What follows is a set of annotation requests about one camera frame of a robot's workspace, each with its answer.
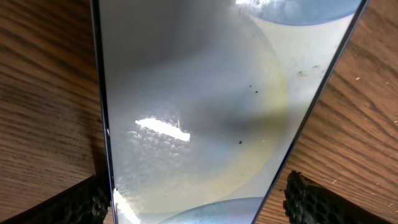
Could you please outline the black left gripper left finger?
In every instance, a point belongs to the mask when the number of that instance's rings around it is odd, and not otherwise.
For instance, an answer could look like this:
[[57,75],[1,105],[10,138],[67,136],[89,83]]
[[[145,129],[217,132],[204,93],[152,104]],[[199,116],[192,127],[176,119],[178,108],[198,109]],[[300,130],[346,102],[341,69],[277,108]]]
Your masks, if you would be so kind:
[[111,205],[107,174],[93,175],[2,224],[102,224]]

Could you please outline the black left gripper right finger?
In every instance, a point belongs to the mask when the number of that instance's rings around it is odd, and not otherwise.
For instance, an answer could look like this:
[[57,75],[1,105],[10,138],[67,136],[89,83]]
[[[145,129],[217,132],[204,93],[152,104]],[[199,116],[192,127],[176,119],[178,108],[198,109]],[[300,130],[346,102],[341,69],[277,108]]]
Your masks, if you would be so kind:
[[392,224],[292,171],[283,208],[291,224]]

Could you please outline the Samsung Galaxy smartphone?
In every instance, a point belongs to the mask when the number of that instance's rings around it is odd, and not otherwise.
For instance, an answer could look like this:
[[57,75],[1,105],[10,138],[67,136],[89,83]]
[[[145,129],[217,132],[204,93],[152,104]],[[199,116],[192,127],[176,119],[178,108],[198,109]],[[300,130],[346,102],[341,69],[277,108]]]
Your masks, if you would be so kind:
[[115,223],[252,223],[366,1],[91,2]]

